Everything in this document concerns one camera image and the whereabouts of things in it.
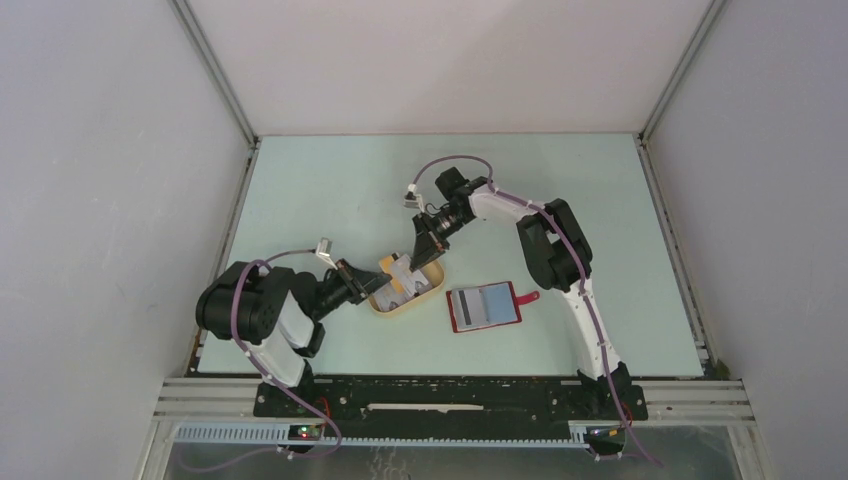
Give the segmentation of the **silver VIP card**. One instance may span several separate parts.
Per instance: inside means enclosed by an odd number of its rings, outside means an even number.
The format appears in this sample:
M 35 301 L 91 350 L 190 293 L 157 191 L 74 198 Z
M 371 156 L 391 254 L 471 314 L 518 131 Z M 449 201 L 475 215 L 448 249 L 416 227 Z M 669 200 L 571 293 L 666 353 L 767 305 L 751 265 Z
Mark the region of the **silver VIP card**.
M 407 255 L 400 255 L 395 262 L 395 273 L 405 288 L 404 294 L 414 296 L 418 292 L 418 280 L 415 272 L 410 269 L 410 258 Z

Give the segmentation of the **red leather card holder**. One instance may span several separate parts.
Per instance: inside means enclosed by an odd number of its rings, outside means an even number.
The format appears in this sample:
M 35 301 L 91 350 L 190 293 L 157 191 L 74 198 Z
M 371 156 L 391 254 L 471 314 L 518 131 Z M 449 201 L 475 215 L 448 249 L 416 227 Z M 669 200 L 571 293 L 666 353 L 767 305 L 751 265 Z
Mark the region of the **red leather card holder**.
M 457 328 L 454 316 L 455 310 L 453 306 L 452 293 L 455 290 L 467 288 L 480 288 L 482 290 L 488 316 L 488 324 L 482 328 L 460 331 Z M 538 290 L 534 290 L 523 295 L 517 295 L 511 281 L 458 289 L 452 289 L 446 293 L 446 301 L 450 314 L 452 330 L 457 334 L 519 324 L 522 322 L 521 307 L 533 303 L 541 297 Z

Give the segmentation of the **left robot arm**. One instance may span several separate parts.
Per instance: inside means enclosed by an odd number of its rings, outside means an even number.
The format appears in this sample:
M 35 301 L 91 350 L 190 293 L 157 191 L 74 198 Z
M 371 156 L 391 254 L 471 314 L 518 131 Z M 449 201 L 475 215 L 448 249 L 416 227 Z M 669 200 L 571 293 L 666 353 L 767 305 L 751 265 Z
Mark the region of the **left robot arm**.
M 321 321 L 347 303 L 364 302 L 391 276 L 345 260 L 321 279 L 287 267 L 262 273 L 263 267 L 232 264 L 199 296 L 195 321 L 215 338 L 235 342 L 266 382 L 282 385 L 278 404 L 292 416 L 304 416 L 316 403 L 315 388 L 303 380 L 324 340 Z

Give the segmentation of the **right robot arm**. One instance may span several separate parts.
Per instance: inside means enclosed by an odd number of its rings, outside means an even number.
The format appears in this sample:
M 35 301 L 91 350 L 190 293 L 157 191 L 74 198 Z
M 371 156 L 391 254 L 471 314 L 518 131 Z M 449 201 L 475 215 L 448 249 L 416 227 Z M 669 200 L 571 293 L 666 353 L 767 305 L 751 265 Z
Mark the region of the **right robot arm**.
M 417 183 L 407 187 L 405 205 L 416 208 L 415 244 L 410 269 L 435 261 L 449 249 L 448 238 L 475 219 L 514 224 L 527 270 L 543 290 L 555 290 L 571 311 L 576 335 L 578 377 L 585 411 L 606 418 L 622 403 L 632 377 L 606 331 L 592 288 L 591 247 L 570 206 L 562 199 L 538 204 L 510 194 L 487 177 L 465 178 L 451 167 L 436 179 L 446 203 L 426 211 Z

